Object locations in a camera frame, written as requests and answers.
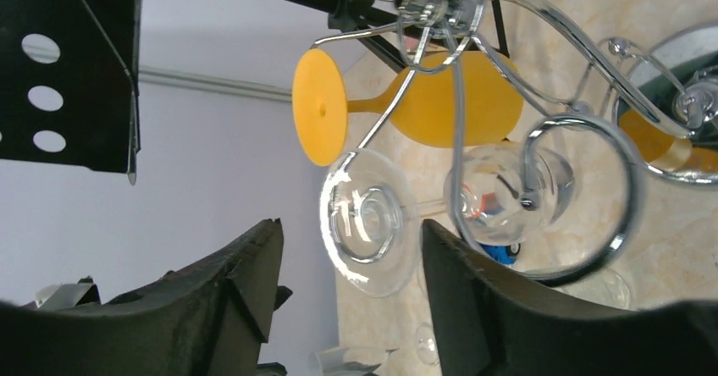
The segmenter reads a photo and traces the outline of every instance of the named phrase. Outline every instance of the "white wall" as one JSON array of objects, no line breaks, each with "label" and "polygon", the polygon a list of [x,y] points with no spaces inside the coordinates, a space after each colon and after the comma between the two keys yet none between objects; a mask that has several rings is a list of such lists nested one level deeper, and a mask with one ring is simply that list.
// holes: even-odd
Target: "white wall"
[{"label": "white wall", "polygon": [[[143,0],[141,62],[154,67],[290,88],[299,58],[327,15],[282,0]],[[323,46],[347,69],[366,49]]]},{"label": "white wall", "polygon": [[323,170],[286,103],[141,86],[137,185],[119,174],[0,160],[0,298],[18,303],[92,275],[104,301],[282,218],[280,284],[264,362],[293,375],[337,343],[334,270],[318,229]]}]

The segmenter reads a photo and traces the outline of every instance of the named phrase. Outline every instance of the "curved metal wire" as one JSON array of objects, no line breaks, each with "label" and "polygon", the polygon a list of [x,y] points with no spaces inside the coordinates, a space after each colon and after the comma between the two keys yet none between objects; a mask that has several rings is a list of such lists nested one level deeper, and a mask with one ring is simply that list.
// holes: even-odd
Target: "curved metal wire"
[{"label": "curved metal wire", "polygon": [[[539,18],[551,25],[564,38],[566,38],[594,67],[601,76],[610,84],[611,88],[626,101],[628,105],[634,108],[653,126],[664,131],[668,135],[678,138],[687,138],[696,134],[694,130],[690,130],[687,126],[678,124],[665,113],[661,112],[636,86],[624,76],[621,71],[603,54],[586,33],[569,19],[563,12],[547,0],[502,0],[515,3],[530,12],[536,14]],[[511,73],[509,65],[503,58],[492,58],[494,66],[498,68],[502,74]],[[535,89],[531,84],[526,82],[522,77],[513,73],[516,78],[514,81],[518,83],[523,91],[531,92],[542,98],[552,101],[553,97],[543,94],[543,92]]]},{"label": "curved metal wire", "polygon": [[578,281],[608,265],[614,260],[627,245],[627,240],[635,233],[643,214],[643,202],[645,199],[645,183],[643,181],[643,159],[633,142],[614,124],[595,117],[574,114],[558,114],[544,119],[536,125],[528,134],[523,147],[523,163],[521,179],[523,183],[522,204],[531,208],[538,194],[536,179],[536,147],[538,141],[545,133],[560,127],[571,127],[591,130],[613,147],[621,160],[624,178],[626,181],[625,210],[613,231],[603,245],[588,258],[580,263],[562,267],[560,270],[540,274],[524,274],[528,278],[538,281],[549,287],[558,287]]},{"label": "curved metal wire", "polygon": [[[459,230],[464,241],[477,251],[482,251],[476,239],[473,239],[471,231],[467,227],[466,220],[461,212],[461,183],[463,182],[463,143],[466,134],[466,98],[465,87],[463,83],[463,75],[461,69],[461,54],[466,48],[468,42],[474,41],[477,46],[486,53],[489,60],[494,64],[495,68],[521,93],[528,103],[536,108],[545,119],[542,120],[536,128],[529,134],[524,147],[524,159],[522,170],[522,182],[524,185],[524,195],[522,197],[522,205],[526,209],[536,207],[535,184],[536,172],[534,162],[534,151],[536,140],[545,132],[556,127],[575,127],[578,129],[588,129],[599,133],[605,140],[611,144],[621,157],[622,165],[626,173],[627,180],[627,199],[626,211],[622,215],[615,233],[608,239],[604,245],[592,256],[576,266],[562,268],[552,273],[530,274],[529,278],[541,282],[545,285],[558,286],[579,280],[594,271],[605,266],[615,255],[627,244],[629,237],[634,232],[639,220],[643,207],[643,180],[639,166],[642,162],[638,152],[625,135],[613,124],[590,116],[581,116],[576,114],[562,114],[550,116],[539,100],[546,102],[559,103],[570,106],[577,102],[583,89],[587,83],[588,76],[593,69],[596,69],[608,82],[612,90],[617,95],[623,97],[627,103],[635,108],[649,122],[656,125],[664,132],[676,137],[688,137],[694,134],[685,126],[678,124],[663,114],[652,102],[650,102],[643,93],[632,85],[626,77],[624,77],[618,66],[614,65],[609,58],[604,55],[594,45],[588,36],[570,19],[568,19],[560,10],[551,5],[546,0],[504,0],[516,3],[529,11],[535,13],[541,19],[552,25],[559,33],[561,33],[587,60],[588,67],[583,73],[579,82],[577,92],[573,97],[561,99],[545,94],[527,83],[517,72],[515,72],[508,63],[489,45],[485,39],[478,33],[478,25],[483,15],[483,6],[488,0],[477,0],[471,21],[464,30],[459,27],[458,21],[450,17],[447,10],[450,0],[382,0],[385,2],[399,2],[400,15],[395,24],[382,26],[375,30],[362,30],[360,32],[344,33],[341,35],[325,37],[315,42],[316,47],[327,41],[338,41],[344,39],[363,38],[376,36],[377,34],[392,31],[394,29],[399,37],[399,46],[402,56],[409,64],[409,72],[402,81],[399,90],[382,114],[376,124],[368,131],[366,136],[359,144],[359,148],[363,148],[369,144],[376,133],[389,119],[390,115],[395,111],[399,102],[406,94],[406,90],[412,83],[416,72],[425,74],[435,74],[448,67],[453,67],[454,78],[454,95],[455,95],[455,129],[454,129],[454,146],[452,150],[453,167],[450,177],[450,217]],[[409,59],[406,51],[406,42],[403,37],[403,29],[408,25],[418,25],[423,27],[422,36],[419,39],[417,52],[413,58]],[[461,42],[456,44],[456,36],[464,36]],[[428,39],[430,37],[441,36],[446,40],[446,47],[449,51],[445,61],[435,68],[426,68],[421,66],[421,60],[425,53]],[[601,44],[612,42],[611,40],[602,41]],[[637,46],[630,45],[628,50],[617,50],[614,54],[619,55],[619,65],[625,58],[639,58],[636,53],[630,49],[637,49]]]}]

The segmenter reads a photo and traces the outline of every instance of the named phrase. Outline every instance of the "hole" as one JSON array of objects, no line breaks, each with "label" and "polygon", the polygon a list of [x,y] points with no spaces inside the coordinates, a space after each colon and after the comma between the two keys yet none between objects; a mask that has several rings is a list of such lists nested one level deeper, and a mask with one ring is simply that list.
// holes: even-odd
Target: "hole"
[{"label": "hole", "polygon": [[58,132],[53,132],[51,130],[41,130],[35,133],[32,141],[35,143],[37,148],[48,153],[61,152],[65,146],[67,146],[65,138]]},{"label": "hole", "polygon": [[60,47],[50,37],[27,35],[22,41],[23,52],[38,63],[52,64],[60,59]]},{"label": "hole", "polygon": [[27,92],[27,99],[35,108],[48,112],[57,111],[64,103],[62,94],[49,86],[33,86]]}]

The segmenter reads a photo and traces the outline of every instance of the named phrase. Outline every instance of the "chrome wire holder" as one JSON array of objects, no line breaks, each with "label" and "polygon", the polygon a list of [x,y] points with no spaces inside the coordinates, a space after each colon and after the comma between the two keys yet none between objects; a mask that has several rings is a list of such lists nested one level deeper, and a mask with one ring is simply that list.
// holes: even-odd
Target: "chrome wire holder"
[{"label": "chrome wire holder", "polygon": [[[348,39],[361,39],[364,37],[377,36],[386,32],[395,32],[398,37],[398,46],[402,57],[409,64],[409,72],[401,82],[399,90],[391,100],[386,111],[379,117],[378,121],[361,140],[358,148],[366,147],[375,137],[377,132],[395,111],[399,102],[412,83],[416,73],[436,74],[448,67],[453,67],[455,105],[455,137],[452,153],[451,187],[450,187],[450,217],[458,229],[463,240],[474,250],[482,251],[481,246],[473,238],[465,220],[461,214],[461,183],[463,181],[463,143],[466,123],[466,98],[463,85],[461,55],[468,44],[473,41],[481,51],[486,53],[489,60],[499,72],[519,91],[528,103],[537,109],[543,116],[534,129],[528,134],[526,144],[522,150],[522,205],[527,210],[537,207],[535,180],[534,153],[537,140],[547,131],[557,127],[570,127],[573,129],[591,130],[599,134],[618,153],[625,173],[627,194],[624,200],[625,211],[619,222],[602,247],[592,256],[571,267],[564,267],[555,272],[543,272],[541,274],[526,274],[528,278],[539,283],[556,287],[577,281],[583,277],[596,272],[614,259],[617,254],[625,249],[629,239],[635,232],[637,224],[643,211],[644,182],[641,166],[643,162],[638,150],[633,143],[617,128],[617,126],[592,115],[575,112],[585,109],[579,97],[583,93],[588,76],[592,70],[597,70],[609,83],[610,91],[614,90],[618,95],[643,115],[650,123],[656,125],[664,132],[676,137],[689,137],[693,132],[686,126],[664,115],[646,96],[628,79],[623,76],[611,60],[593,44],[588,36],[558,8],[546,0],[504,0],[516,3],[552,25],[562,36],[564,36],[587,60],[588,67],[573,97],[560,99],[541,92],[528,84],[518,75],[508,63],[486,42],[486,39],[478,33],[478,26],[483,17],[483,9],[488,0],[377,0],[392,2],[398,9],[396,22],[374,28],[371,30],[353,31],[338,35],[324,37],[315,41],[312,48],[318,47],[329,41],[343,41]],[[406,39],[403,34],[404,28],[409,25],[422,28],[422,35],[419,39],[416,52],[410,58],[406,50]],[[448,49],[445,60],[437,67],[426,68],[421,65],[421,60],[426,51],[430,38],[441,38],[446,42]],[[607,40],[612,44],[617,40]],[[567,110],[574,113],[564,113],[551,116],[539,103],[539,99],[565,105]]]}]

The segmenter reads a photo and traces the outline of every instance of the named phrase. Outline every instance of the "lavender wall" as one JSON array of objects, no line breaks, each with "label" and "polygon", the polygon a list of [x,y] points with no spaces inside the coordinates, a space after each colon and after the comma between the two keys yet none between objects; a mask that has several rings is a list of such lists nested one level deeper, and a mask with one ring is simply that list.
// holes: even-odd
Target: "lavender wall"
[{"label": "lavender wall", "polygon": [[309,374],[337,343],[334,272],[318,230],[323,170],[286,103],[141,86],[137,185],[123,175],[0,161],[0,298],[92,275],[103,300],[204,257],[262,218],[282,218],[279,310],[264,362]]}]

